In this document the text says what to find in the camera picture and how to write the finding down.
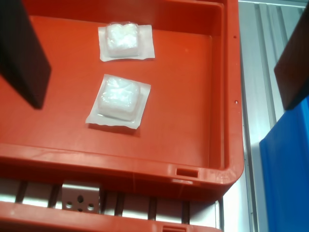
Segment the blue plastic panel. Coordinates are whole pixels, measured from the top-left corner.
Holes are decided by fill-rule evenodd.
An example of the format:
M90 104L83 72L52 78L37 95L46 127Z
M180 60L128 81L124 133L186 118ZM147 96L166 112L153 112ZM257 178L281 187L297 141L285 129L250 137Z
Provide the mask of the blue plastic panel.
M309 97L260 143L269 231L309 231Z

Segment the white packet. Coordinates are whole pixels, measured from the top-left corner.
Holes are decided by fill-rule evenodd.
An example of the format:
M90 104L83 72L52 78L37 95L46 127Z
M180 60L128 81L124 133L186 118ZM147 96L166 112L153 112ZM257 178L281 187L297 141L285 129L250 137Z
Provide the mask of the white packet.
M141 52L140 29L135 23L109 24L105 28L107 52L110 57L135 57Z
M86 123L137 129L151 86L105 74Z
M100 59L155 58L151 25L110 24L98 28Z

